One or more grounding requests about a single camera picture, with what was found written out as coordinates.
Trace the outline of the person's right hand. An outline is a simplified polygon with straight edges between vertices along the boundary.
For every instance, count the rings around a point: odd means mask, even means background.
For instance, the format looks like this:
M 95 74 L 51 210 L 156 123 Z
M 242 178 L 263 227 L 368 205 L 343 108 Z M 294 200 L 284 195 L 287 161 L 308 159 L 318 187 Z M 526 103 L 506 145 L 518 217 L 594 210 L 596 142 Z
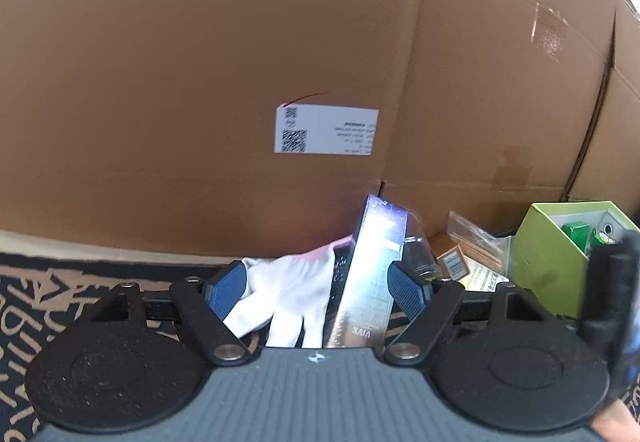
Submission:
M 622 400 L 601 410 L 591 428 L 608 442 L 640 442 L 640 426 Z

